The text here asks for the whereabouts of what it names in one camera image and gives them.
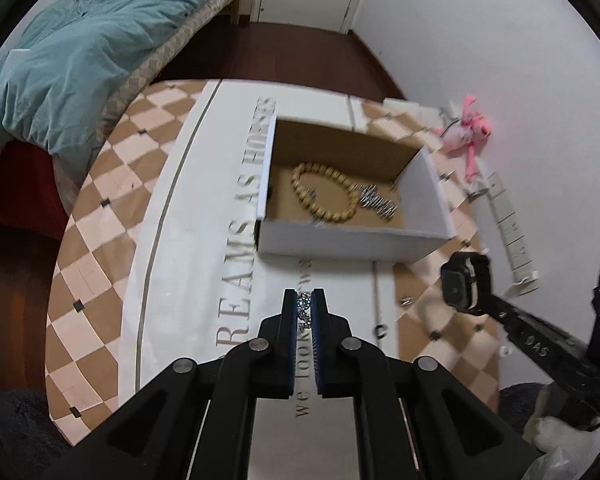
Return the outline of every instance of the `blue duvet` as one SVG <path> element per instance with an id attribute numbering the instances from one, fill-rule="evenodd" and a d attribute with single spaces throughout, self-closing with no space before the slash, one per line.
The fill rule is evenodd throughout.
<path id="1" fill-rule="evenodd" d="M 32 142 L 81 183 L 108 98 L 207 1 L 58 0 L 40 12 L 16 46 L 30 51 L 0 77 L 0 149 Z"/>

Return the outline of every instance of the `open cardboard box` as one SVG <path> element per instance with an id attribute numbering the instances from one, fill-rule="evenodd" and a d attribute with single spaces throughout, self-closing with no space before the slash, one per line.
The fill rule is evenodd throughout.
<path id="1" fill-rule="evenodd" d="M 315 222 L 291 185 L 301 162 L 331 166 L 354 182 L 376 184 L 381 197 L 396 203 L 396 213 L 386 221 L 359 206 L 348 222 Z M 333 180 L 305 173 L 301 181 L 315 189 L 320 206 L 333 212 L 348 209 L 345 189 Z M 426 150 L 275 117 L 267 133 L 256 218 L 261 253 L 299 258 L 413 263 L 456 235 Z"/>

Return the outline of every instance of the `dark wood floor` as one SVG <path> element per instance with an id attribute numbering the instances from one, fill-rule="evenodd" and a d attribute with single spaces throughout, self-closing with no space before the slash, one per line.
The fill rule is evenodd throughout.
<path id="1" fill-rule="evenodd" d="M 218 17 L 160 74 L 293 83 L 376 101 L 399 90 L 353 36 L 291 27 L 231 26 Z M 0 392 L 44 391 L 46 306 L 59 243 L 0 226 Z"/>

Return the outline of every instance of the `pink plush toy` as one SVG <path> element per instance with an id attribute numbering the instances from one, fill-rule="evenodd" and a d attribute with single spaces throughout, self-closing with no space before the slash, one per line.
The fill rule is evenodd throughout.
<path id="1" fill-rule="evenodd" d="M 491 135 L 491 125 L 485 119 L 484 115 L 470 110 L 474 103 L 475 97 L 471 95 L 465 96 L 460 120 L 450 126 L 442 137 L 442 142 L 447 152 L 458 150 L 463 146 L 467 147 L 464 178 L 469 183 L 471 183 L 474 176 L 478 173 L 475 169 L 475 143 L 485 142 Z"/>

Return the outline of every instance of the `wooden bead bracelet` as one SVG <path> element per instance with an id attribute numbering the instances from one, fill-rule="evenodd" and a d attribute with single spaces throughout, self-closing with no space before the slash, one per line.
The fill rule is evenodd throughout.
<path id="1" fill-rule="evenodd" d="M 349 197 L 349 209 L 342 213 L 335 213 L 318 206 L 317 203 L 315 203 L 315 199 L 312 197 L 310 190 L 306 186 L 300 184 L 300 176 L 303 173 L 317 173 L 324 175 L 346 189 Z M 323 164 L 305 164 L 304 162 L 298 164 L 291 176 L 291 186 L 294 188 L 302 205 L 307 208 L 314 217 L 324 220 L 325 222 L 346 222 L 353 218 L 353 215 L 355 215 L 356 210 L 358 209 L 358 203 L 360 201 L 360 192 L 358 189 L 360 186 L 354 184 L 347 175 L 340 173 L 329 166 Z"/>

